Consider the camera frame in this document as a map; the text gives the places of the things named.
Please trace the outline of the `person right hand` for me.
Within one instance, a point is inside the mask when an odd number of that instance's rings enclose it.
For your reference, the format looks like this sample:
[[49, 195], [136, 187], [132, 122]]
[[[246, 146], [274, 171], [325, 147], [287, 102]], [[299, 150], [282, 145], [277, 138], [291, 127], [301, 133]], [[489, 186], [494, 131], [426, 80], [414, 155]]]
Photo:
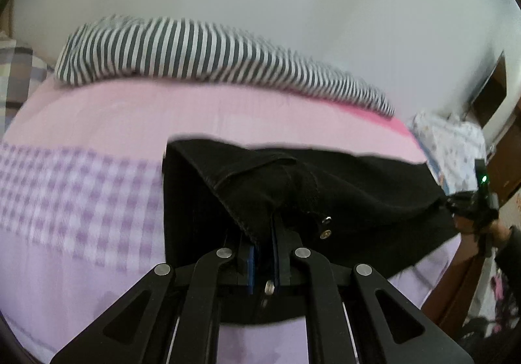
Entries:
[[506, 247], [512, 235], [512, 229], [501, 223], [499, 219], [484, 227], [480, 232], [476, 230], [474, 222], [466, 217], [455, 215], [454, 220], [457, 230], [462, 235], [469, 237], [475, 243], [480, 237], [490, 238], [492, 246], [497, 250]]

